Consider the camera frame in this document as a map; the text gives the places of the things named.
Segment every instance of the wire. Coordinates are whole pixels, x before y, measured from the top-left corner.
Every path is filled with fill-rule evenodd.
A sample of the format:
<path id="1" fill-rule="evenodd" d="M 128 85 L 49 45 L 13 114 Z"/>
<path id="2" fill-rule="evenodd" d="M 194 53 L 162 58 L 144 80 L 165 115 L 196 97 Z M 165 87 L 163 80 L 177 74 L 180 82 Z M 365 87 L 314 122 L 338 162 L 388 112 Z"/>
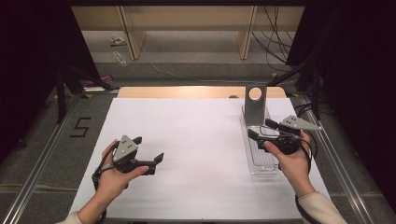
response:
<path id="1" fill-rule="evenodd" d="M 108 170 L 114 169 L 114 168 L 115 168 L 114 166 L 109 166 L 106 169 L 101 169 L 101 173 L 103 173 L 104 171 L 108 171 Z"/>
<path id="2" fill-rule="evenodd" d="M 95 187 L 95 190 L 97 190 L 98 187 L 99 187 L 100 175 L 103 172 L 102 171 L 102 167 L 103 167 L 108 155 L 110 155 L 110 153 L 119 146 L 119 143 L 120 142 L 117 142 L 116 144 L 111 146 L 111 148 L 108 149 L 108 151 L 106 152 L 105 156 L 102 158 L 101 162 L 99 163 L 99 166 L 96 168 L 95 172 L 93 173 L 92 182 L 93 182 L 93 186 Z M 105 223 L 106 214 L 107 214 L 107 209 L 105 209 L 105 211 L 103 211 L 102 215 L 99 216 L 99 218 L 96 220 L 96 223 L 97 224 Z"/>
<path id="3" fill-rule="evenodd" d="M 312 157 L 309 156 L 308 150 L 305 149 L 305 147 L 303 146 L 303 144 L 302 144 L 300 141 L 298 141 L 297 139 L 295 139 L 295 141 L 297 142 L 297 144 L 299 145 L 299 147 L 301 148 L 301 150 L 303 151 L 303 153 L 304 153 L 305 156 L 306 156 L 306 159 L 307 159 L 307 161 L 308 161 L 308 173 L 309 173 L 309 172 L 311 171 L 311 161 L 312 161 Z M 306 143 L 308 144 L 308 149 L 311 148 L 311 145 L 310 145 L 307 141 L 305 141 L 304 139 L 302 139 L 302 141 L 304 141 L 304 142 L 306 142 Z"/>
<path id="4" fill-rule="evenodd" d="M 294 134 L 292 134 L 292 133 L 287 133 L 287 132 L 284 132 L 284 131 L 281 131 L 281 130 L 278 130 L 278 129 L 275 129 L 275 128 L 271 128 L 271 127 L 266 126 L 266 125 L 260 126 L 260 133 L 262 135 L 266 135 L 266 133 L 262 132 L 262 128 L 266 128 L 266 129 L 270 129 L 270 130 L 273 130 L 273 131 L 277 131 L 279 133 L 283 133 L 283 134 L 285 134 L 285 135 L 282 135 L 283 137 L 293 137 L 294 136 Z"/>
<path id="5" fill-rule="evenodd" d="M 290 36 L 289 32 L 286 32 L 286 34 L 289 36 L 289 38 L 290 38 L 291 42 L 293 42 L 293 38 L 291 38 L 291 36 Z"/>
<path id="6" fill-rule="evenodd" d="M 264 11 L 265 11 L 265 14 L 267 15 L 268 21 L 269 21 L 270 24 L 271 24 L 271 27 L 273 28 L 273 32 L 271 33 L 271 39 L 270 39 L 270 42 L 268 43 L 268 48 L 269 48 L 269 45 L 270 45 L 270 43 L 271 43 L 272 36 L 275 34 L 276 37 L 277 37 L 277 42 L 278 42 L 280 51 L 282 52 L 283 57 L 284 57 L 285 59 L 287 59 L 287 57 L 285 56 L 285 53 L 283 52 L 283 49 L 286 51 L 286 53 L 288 53 L 288 51 L 286 50 L 285 45 L 283 44 L 281 38 L 279 37 L 279 33 L 277 32 L 277 15 L 278 15 L 278 12 L 279 12 L 279 6 L 274 6 L 274 12 L 275 12 L 275 13 L 274 13 L 274 14 L 275 14 L 275 15 L 274 15 L 274 17 L 275 17 L 274 23 L 272 23 L 272 20 L 271 20 L 269 14 L 268 14 L 268 11 L 267 11 L 267 8 L 266 8 L 266 7 L 264 7 Z"/>
<path id="7" fill-rule="evenodd" d="M 278 60 L 280 60 L 282 63 L 286 63 L 286 61 L 284 61 L 283 59 L 281 59 L 279 56 L 277 56 L 275 53 L 273 53 L 268 47 L 265 47 L 264 44 L 259 40 L 259 38 L 254 34 L 254 32 L 252 32 L 254 38 L 257 40 L 257 42 L 259 43 L 260 47 L 262 47 L 263 49 L 265 49 L 265 51 L 269 54 L 271 54 L 273 57 L 277 58 Z"/>
<path id="8" fill-rule="evenodd" d="M 297 109 L 301 107 L 300 111 L 297 113 L 297 117 L 300 117 L 303 113 L 309 111 L 312 109 L 312 103 L 309 104 L 305 104 L 305 105 L 297 105 L 294 107 L 294 109 Z M 329 106 L 320 106 L 318 107 L 318 109 L 328 109 L 330 108 Z M 334 116 L 334 113 L 329 113 L 329 112 L 325 112 L 323 110 L 319 110 L 319 112 L 325 114 L 325 115 L 329 115 L 329 116 Z"/>
<path id="9" fill-rule="evenodd" d="M 305 45 L 305 47 L 301 50 L 301 52 L 300 52 L 300 61 L 299 61 L 299 63 L 301 63 L 301 61 L 302 61 L 304 52 L 309 48 L 309 46 L 311 46 L 311 45 L 315 42 L 315 40 L 316 40 L 317 38 L 318 38 L 318 34 L 316 34 L 316 35 Z"/>
<path id="10" fill-rule="evenodd" d="M 154 61 L 152 61 L 149 53 L 146 51 L 146 49 L 143 47 L 143 45 L 141 45 L 142 50 L 148 55 L 150 61 L 151 61 L 151 66 L 154 68 L 155 71 L 159 72 L 159 73 L 165 73 L 168 74 L 172 77 L 177 77 L 177 78 L 181 78 L 181 79 L 191 79 L 191 80 L 195 80 L 195 81 L 200 81 L 200 82 L 225 82 L 225 83 L 256 83 L 256 84 L 268 84 L 268 82 L 260 82 L 260 81 L 241 81 L 241 80 L 236 80 L 236 81 L 231 81 L 231 80 L 223 80 L 223 79 L 200 79 L 197 77 L 181 77 L 178 75 L 175 75 L 174 73 L 171 73 L 169 71 L 164 71 L 164 70 L 160 70 L 159 68 L 157 68 L 154 65 Z"/>
<path id="11" fill-rule="evenodd" d="M 314 135 L 311 132 L 309 132 L 309 131 L 306 131 L 306 132 L 309 134 L 309 136 L 315 143 L 315 151 L 314 151 L 314 159 L 315 159 L 318 155 L 318 142 L 317 142 L 317 139 L 314 137 Z"/>
<path id="12" fill-rule="evenodd" d="M 271 41 L 274 42 L 274 43 L 281 44 L 281 45 L 283 45 L 283 46 L 285 46 L 285 47 L 291 48 L 290 45 L 287 45 L 287 44 L 284 44 L 284 43 L 281 43 L 281 42 L 277 42 L 277 41 L 275 41 L 275 40 L 272 40 L 270 37 L 268 37 L 268 36 L 264 33 L 264 31 L 262 31 L 262 35 L 263 35 L 265 38 L 271 40 Z"/>

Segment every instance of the cabinet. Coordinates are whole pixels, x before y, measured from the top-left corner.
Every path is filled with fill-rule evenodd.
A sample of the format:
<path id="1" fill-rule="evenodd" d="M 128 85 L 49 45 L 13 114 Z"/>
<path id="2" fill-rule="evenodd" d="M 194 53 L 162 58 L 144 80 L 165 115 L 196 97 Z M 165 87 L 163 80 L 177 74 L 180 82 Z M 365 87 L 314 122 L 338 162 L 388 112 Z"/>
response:
<path id="1" fill-rule="evenodd" d="M 241 59 L 252 31 L 294 32 L 304 7 L 72 7 L 81 30 L 122 30 L 132 60 L 139 58 L 146 31 L 235 31 Z"/>

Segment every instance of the clear acrylic stand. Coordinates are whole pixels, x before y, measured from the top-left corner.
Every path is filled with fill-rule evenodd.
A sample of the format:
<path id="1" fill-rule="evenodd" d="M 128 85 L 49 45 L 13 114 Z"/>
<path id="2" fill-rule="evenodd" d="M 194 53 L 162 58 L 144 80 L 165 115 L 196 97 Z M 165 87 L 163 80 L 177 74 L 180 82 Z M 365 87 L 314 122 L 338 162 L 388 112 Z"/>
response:
<path id="1" fill-rule="evenodd" d="M 264 117 L 269 119 L 267 108 L 265 107 Z M 244 119 L 245 107 L 242 106 L 242 116 L 240 119 L 242 135 L 244 138 L 245 150 L 247 153 L 247 163 L 249 171 L 252 175 L 275 175 L 277 174 L 277 164 L 271 153 L 258 149 L 256 141 L 248 137 L 248 129 L 263 135 L 277 135 L 276 131 L 266 129 L 261 126 L 247 126 Z"/>

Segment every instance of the metal bracket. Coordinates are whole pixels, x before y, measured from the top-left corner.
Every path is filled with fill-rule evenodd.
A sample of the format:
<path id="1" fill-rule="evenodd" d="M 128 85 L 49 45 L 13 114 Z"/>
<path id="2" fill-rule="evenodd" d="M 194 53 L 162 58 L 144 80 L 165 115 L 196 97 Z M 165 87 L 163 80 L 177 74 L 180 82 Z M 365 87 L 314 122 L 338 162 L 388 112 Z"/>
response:
<path id="1" fill-rule="evenodd" d="M 308 130 L 308 131 L 320 131 L 321 127 L 312 124 L 304 119 L 297 118 L 295 116 L 288 116 L 287 118 L 280 121 L 281 125 L 295 129 L 295 130 Z"/>
<path id="2" fill-rule="evenodd" d="M 260 91 L 257 99 L 252 99 L 252 91 Z M 262 126 L 264 124 L 266 86 L 246 86 L 244 119 L 247 126 Z"/>
<path id="3" fill-rule="evenodd" d="M 123 135 L 120 140 L 118 149 L 116 150 L 113 157 L 114 164 L 117 164 L 126 156 L 128 156 L 128 158 L 134 158 L 136 156 L 137 149 L 137 143 L 132 141 L 127 135 Z"/>

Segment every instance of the left hand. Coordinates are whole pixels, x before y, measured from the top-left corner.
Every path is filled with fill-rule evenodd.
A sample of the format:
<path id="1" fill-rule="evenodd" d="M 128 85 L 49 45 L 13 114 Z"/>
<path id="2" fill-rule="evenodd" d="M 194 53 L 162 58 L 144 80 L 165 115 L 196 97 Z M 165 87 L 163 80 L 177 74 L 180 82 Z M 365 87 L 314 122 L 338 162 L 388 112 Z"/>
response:
<path id="1" fill-rule="evenodd" d="M 116 143 L 117 140 L 114 140 L 102 152 L 102 157 L 104 157 L 107 151 Z M 106 158 L 105 164 L 112 164 L 112 162 L 113 162 L 113 153 L 110 153 Z M 148 169 L 149 169 L 148 166 L 140 166 L 126 174 L 119 172 L 117 169 L 110 169 L 104 171 L 102 172 L 101 177 L 99 179 L 99 187 L 96 191 L 96 194 L 106 196 L 109 200 L 112 201 L 122 193 L 122 191 L 125 189 L 125 187 L 131 180 L 144 174 Z"/>

